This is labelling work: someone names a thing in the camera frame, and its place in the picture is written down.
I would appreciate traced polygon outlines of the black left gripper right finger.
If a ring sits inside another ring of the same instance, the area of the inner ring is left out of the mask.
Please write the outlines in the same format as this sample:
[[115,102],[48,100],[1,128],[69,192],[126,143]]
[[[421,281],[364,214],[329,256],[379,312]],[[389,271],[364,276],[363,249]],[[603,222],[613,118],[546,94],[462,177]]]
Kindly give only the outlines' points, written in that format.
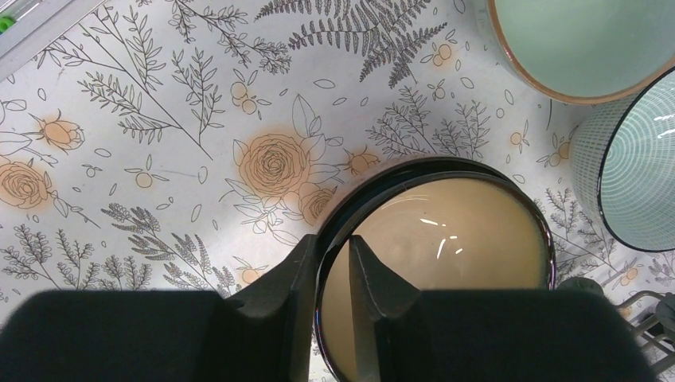
[[419,290],[349,240],[359,381],[653,381],[622,317],[582,290]]

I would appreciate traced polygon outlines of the pink speckled bowl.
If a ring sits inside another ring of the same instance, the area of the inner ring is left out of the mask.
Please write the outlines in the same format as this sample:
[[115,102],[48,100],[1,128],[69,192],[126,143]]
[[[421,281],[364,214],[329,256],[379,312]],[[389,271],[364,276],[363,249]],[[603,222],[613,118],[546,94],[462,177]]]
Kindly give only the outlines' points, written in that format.
[[552,234],[534,202],[480,162],[421,155],[356,175],[321,215],[314,331],[330,373],[356,381],[349,238],[421,290],[552,289]]

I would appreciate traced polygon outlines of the light green bowl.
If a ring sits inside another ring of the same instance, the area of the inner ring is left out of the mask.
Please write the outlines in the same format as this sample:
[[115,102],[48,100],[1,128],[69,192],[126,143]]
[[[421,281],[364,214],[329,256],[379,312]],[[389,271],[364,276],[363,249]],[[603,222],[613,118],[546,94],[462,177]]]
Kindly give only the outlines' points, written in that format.
[[672,1],[475,1],[498,62],[551,99],[607,103],[674,65]]

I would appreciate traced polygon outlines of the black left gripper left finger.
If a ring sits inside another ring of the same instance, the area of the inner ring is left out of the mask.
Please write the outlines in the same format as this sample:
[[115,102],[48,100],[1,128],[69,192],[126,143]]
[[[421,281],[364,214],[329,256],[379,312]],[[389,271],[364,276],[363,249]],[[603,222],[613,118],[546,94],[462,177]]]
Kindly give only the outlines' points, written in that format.
[[316,236],[254,283],[35,294],[1,333],[4,381],[305,381]]

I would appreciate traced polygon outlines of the pale green checkered bowl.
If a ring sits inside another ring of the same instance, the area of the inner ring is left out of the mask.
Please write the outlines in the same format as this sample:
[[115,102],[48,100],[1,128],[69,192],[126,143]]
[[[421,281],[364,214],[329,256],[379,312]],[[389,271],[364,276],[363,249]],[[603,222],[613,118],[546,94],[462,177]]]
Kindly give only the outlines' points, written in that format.
[[674,71],[640,92],[603,103],[570,149],[583,211],[636,251],[674,249]]

